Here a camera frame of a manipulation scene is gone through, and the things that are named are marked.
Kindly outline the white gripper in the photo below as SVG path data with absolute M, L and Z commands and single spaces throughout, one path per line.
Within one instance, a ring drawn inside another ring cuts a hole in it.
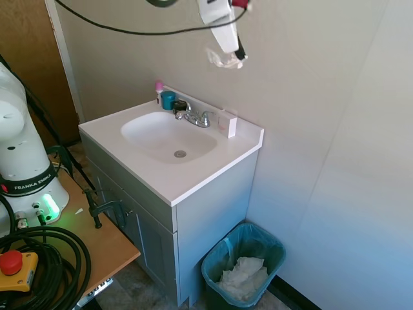
M 234 16 L 234 9 L 229 0 L 197 0 L 197 4 L 201 19 L 206 25 Z M 240 61 L 248 59 L 240 37 L 237 35 L 235 23 L 213 28 L 212 34 L 224 53 L 235 52 L 235 56 Z

